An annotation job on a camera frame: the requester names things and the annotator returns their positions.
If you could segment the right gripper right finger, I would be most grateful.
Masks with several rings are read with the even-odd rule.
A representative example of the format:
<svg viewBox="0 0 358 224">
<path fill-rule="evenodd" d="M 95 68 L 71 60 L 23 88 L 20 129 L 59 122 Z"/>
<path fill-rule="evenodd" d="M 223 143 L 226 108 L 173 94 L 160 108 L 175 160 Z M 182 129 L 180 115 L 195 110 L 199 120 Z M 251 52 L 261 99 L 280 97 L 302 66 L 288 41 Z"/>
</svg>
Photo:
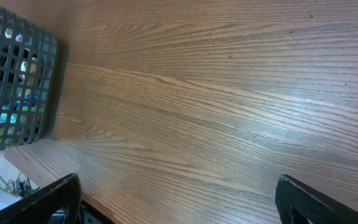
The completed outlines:
<svg viewBox="0 0 358 224">
<path fill-rule="evenodd" d="M 358 211 L 286 174 L 278 178 L 275 204 L 282 223 L 358 223 Z"/>
</svg>

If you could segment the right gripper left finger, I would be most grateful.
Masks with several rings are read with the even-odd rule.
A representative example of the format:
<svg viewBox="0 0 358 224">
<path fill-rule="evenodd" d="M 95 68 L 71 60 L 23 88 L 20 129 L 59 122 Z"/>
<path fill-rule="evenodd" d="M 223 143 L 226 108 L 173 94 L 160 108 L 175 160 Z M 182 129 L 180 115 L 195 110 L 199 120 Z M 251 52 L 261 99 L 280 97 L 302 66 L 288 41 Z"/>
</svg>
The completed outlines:
<svg viewBox="0 0 358 224">
<path fill-rule="evenodd" d="M 0 224 L 48 223 L 61 208 L 65 209 L 63 223 L 76 223 L 81 200 L 80 178 L 71 173 L 0 210 Z"/>
</svg>

